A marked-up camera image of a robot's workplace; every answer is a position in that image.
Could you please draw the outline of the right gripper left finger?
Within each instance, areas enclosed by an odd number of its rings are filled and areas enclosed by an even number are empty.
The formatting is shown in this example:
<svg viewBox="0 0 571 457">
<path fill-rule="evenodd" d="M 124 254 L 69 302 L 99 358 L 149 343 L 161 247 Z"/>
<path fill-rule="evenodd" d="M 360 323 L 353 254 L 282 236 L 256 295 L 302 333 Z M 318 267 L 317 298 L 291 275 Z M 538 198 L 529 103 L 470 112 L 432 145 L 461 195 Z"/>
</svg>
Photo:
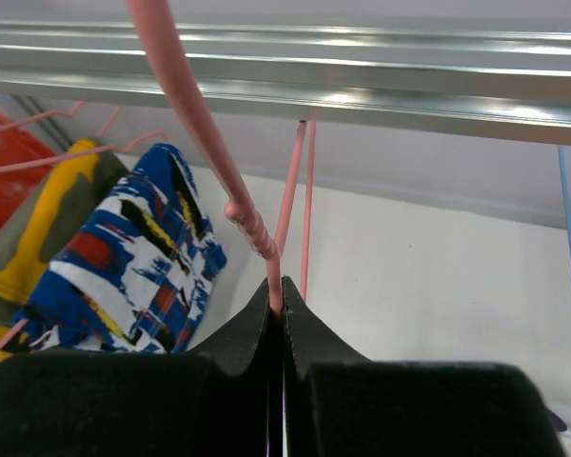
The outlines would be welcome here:
<svg viewBox="0 0 571 457">
<path fill-rule="evenodd" d="M 263 456 L 268 287 L 179 354 L 52 352 L 0 363 L 0 456 Z"/>
</svg>

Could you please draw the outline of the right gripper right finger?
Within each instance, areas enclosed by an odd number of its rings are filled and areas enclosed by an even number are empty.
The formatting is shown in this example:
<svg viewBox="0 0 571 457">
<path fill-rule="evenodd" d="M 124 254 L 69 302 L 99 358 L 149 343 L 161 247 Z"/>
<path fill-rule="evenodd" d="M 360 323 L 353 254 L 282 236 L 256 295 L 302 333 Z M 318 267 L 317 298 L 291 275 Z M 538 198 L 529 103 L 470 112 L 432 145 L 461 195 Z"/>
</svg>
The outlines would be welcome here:
<svg viewBox="0 0 571 457">
<path fill-rule="evenodd" d="M 562 456 L 542 397 L 495 363 L 374 362 L 282 280 L 291 456 Z"/>
</svg>

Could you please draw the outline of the purple camouflage trousers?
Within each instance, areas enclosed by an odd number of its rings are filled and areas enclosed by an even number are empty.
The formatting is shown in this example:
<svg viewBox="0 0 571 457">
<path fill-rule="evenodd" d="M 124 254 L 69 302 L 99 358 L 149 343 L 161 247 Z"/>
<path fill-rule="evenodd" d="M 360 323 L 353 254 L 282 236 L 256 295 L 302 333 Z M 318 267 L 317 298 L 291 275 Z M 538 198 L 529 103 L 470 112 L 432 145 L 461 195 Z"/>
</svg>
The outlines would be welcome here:
<svg viewBox="0 0 571 457">
<path fill-rule="evenodd" d="M 565 433 L 568 430 L 568 425 L 563 421 L 563 419 L 551 409 L 548 409 L 547 412 L 554 429 L 558 433 Z"/>
</svg>

